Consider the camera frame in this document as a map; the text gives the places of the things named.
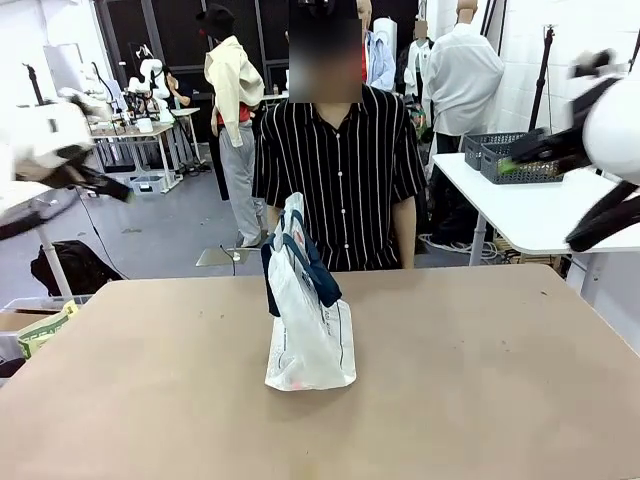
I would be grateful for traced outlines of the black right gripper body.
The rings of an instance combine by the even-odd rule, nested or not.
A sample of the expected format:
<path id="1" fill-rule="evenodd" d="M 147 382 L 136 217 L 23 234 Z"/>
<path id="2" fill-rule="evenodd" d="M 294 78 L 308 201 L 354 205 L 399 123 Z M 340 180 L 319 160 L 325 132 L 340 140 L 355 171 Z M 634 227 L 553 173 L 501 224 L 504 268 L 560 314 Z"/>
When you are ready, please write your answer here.
<path id="1" fill-rule="evenodd" d="M 565 174 L 591 165 L 583 143 L 583 128 L 573 127 L 546 139 L 542 158 L 555 174 Z"/>

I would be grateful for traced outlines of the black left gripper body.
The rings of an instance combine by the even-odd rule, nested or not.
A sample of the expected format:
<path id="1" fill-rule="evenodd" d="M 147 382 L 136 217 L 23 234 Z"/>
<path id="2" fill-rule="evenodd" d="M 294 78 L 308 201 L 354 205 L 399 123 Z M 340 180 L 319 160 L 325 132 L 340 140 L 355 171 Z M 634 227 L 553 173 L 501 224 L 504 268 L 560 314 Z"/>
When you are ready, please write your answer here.
<path id="1" fill-rule="evenodd" d="M 47 177 L 51 188 L 82 187 L 98 195 L 120 198 L 120 183 L 85 165 L 62 164 Z"/>

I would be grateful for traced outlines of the dark grey plastic basket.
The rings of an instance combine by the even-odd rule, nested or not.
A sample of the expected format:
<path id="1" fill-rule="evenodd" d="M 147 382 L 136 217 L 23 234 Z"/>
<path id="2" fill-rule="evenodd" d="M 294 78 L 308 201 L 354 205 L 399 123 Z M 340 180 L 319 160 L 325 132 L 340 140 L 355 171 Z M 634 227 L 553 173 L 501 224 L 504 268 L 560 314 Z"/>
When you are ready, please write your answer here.
<path id="1" fill-rule="evenodd" d="M 516 164 L 512 161 L 512 143 L 487 143 L 481 146 L 481 174 L 495 185 L 559 183 L 563 174 L 550 163 Z"/>
<path id="2" fill-rule="evenodd" d="M 462 152 L 465 162 L 474 170 L 481 170 L 482 147 L 486 144 L 509 144 L 525 135 L 525 132 L 485 133 L 465 135 Z"/>

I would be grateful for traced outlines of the translucent shopping bag navy handles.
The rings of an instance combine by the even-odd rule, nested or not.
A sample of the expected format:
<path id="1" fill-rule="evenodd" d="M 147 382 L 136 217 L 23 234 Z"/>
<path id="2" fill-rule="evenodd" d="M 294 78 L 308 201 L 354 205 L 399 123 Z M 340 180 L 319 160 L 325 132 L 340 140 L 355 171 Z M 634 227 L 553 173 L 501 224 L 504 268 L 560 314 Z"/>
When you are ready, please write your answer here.
<path id="1" fill-rule="evenodd" d="M 285 201 L 261 247 L 273 317 L 265 384 L 290 392 L 329 390 L 357 378 L 349 304 L 306 229 L 304 197 Z"/>

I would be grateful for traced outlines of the person's left forearm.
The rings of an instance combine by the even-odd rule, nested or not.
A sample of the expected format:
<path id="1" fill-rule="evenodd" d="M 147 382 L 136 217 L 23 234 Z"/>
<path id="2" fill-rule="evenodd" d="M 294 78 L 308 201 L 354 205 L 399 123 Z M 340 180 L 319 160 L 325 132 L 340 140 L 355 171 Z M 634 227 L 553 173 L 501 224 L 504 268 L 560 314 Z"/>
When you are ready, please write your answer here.
<path id="1" fill-rule="evenodd" d="M 414 224 L 400 225 L 396 228 L 401 267 L 405 270 L 415 266 L 416 231 Z"/>

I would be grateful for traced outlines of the light storage crate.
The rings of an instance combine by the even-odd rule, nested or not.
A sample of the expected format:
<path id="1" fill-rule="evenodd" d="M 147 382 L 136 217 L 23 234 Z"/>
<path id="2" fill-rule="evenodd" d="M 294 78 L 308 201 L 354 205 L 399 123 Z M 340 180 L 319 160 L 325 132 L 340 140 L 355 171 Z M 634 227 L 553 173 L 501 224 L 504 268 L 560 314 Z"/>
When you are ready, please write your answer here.
<path id="1" fill-rule="evenodd" d="M 136 195 L 162 194 L 166 190 L 166 178 L 163 175 L 139 176 L 130 181 Z"/>

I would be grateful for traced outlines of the white side table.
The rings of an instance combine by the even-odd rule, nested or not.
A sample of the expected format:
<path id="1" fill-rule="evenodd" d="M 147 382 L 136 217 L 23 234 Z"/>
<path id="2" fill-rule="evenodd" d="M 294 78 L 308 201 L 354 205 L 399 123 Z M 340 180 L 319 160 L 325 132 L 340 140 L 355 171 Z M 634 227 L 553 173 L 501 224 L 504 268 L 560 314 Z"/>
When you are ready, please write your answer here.
<path id="1" fill-rule="evenodd" d="M 521 253 L 569 254 L 569 232 L 616 185 L 588 169 L 571 171 L 557 183 L 496 185 L 471 168 L 462 153 L 437 154 L 434 162 L 477 211 L 471 266 L 481 263 L 486 224 Z"/>

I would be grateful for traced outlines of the wooden background desk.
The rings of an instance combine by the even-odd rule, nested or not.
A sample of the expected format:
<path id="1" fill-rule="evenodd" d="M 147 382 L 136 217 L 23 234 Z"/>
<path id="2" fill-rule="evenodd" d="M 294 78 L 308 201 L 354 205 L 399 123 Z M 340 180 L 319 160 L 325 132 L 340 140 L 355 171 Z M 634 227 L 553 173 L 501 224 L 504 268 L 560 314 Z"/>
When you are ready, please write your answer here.
<path id="1" fill-rule="evenodd" d="M 163 175 L 166 190 L 162 194 L 167 194 L 183 180 L 171 124 L 154 122 L 149 131 L 98 124 L 91 128 L 91 137 L 99 169 L 129 187 L 136 177 Z"/>

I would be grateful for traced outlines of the mannequin with white shirt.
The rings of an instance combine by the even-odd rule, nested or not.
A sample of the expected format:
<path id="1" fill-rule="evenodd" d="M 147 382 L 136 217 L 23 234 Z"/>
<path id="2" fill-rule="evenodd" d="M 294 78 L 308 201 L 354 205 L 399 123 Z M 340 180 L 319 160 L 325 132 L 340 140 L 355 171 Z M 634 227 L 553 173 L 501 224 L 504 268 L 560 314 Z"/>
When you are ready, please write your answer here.
<path id="1" fill-rule="evenodd" d="M 472 26 L 478 0 L 457 0 L 457 23 L 431 49 L 424 86 L 433 104 L 433 129 L 460 137 L 486 130 L 488 110 L 504 64 Z"/>

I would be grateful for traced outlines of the black light stand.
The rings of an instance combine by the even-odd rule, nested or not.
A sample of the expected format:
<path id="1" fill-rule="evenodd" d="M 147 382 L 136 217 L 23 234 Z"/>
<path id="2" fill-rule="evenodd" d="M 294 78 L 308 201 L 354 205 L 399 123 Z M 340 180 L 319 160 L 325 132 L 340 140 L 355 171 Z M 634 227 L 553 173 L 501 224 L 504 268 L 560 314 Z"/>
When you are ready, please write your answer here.
<path id="1" fill-rule="evenodd" d="M 34 92 L 34 95 L 36 97 L 37 100 L 37 104 L 42 106 L 42 105 L 46 105 L 47 101 L 43 98 L 39 83 L 38 83 L 38 78 L 37 78 L 37 74 L 35 72 L 35 69 L 33 66 L 24 63 L 23 66 L 27 69 L 28 71 L 28 76 L 29 76 L 29 80 L 31 82 L 32 85 L 32 89 Z"/>

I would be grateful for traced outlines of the grey whiteboard panel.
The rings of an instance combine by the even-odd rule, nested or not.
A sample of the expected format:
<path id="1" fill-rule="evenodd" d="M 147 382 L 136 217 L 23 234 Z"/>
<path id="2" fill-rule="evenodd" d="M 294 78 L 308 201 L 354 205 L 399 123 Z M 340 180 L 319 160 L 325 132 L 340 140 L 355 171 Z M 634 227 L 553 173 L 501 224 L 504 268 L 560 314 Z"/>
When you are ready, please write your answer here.
<path id="1" fill-rule="evenodd" d="M 43 52 L 58 96 L 64 89 L 83 91 L 83 62 L 77 43 L 44 45 Z"/>

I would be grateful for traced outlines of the seated person in dark shirt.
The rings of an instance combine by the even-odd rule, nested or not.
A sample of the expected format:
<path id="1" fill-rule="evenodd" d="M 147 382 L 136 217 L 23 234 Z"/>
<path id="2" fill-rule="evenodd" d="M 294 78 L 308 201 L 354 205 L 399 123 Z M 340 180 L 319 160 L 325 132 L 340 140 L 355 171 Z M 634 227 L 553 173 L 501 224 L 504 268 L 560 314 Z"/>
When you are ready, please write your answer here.
<path id="1" fill-rule="evenodd" d="M 168 101 L 170 109 L 183 109 L 193 106 L 194 89 L 183 80 L 173 75 L 171 69 L 163 66 L 163 73 L 171 99 Z"/>

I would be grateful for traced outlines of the mannequin with cream jacket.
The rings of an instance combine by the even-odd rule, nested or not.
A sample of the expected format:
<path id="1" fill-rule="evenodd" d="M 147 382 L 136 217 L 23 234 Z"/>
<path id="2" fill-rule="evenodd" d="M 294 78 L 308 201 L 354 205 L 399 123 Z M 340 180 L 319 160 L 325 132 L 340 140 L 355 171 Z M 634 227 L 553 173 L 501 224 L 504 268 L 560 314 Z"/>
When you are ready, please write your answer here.
<path id="1" fill-rule="evenodd" d="M 263 207 L 253 194 L 252 113 L 263 100 L 264 82 L 235 36 L 235 17 L 229 9 L 211 3 L 196 19 L 213 42 L 213 48 L 205 56 L 204 76 L 214 90 L 211 130 L 218 138 L 229 201 L 237 223 L 236 245 L 253 248 L 262 241 Z"/>

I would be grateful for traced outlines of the cardboard box with green print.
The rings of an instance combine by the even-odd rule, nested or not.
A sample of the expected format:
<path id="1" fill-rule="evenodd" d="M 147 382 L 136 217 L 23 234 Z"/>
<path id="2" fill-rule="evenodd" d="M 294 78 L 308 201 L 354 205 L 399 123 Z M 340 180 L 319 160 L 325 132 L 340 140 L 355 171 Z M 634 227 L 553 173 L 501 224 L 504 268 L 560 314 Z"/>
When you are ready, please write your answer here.
<path id="1" fill-rule="evenodd" d="M 0 311 L 0 364 L 30 359 L 78 311 L 73 300 L 60 310 Z"/>

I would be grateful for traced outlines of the person in striped black shirt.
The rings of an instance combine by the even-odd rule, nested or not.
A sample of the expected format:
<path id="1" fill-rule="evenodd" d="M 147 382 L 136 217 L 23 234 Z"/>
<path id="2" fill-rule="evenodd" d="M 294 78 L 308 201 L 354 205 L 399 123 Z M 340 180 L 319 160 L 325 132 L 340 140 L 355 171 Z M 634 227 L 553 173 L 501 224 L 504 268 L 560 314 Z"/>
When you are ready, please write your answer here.
<path id="1" fill-rule="evenodd" d="M 403 269 L 396 228 L 417 226 L 426 177 L 403 101 L 362 81 L 357 0 L 288 0 L 290 93 L 263 116 L 254 190 L 275 225 L 299 192 L 333 272 Z"/>

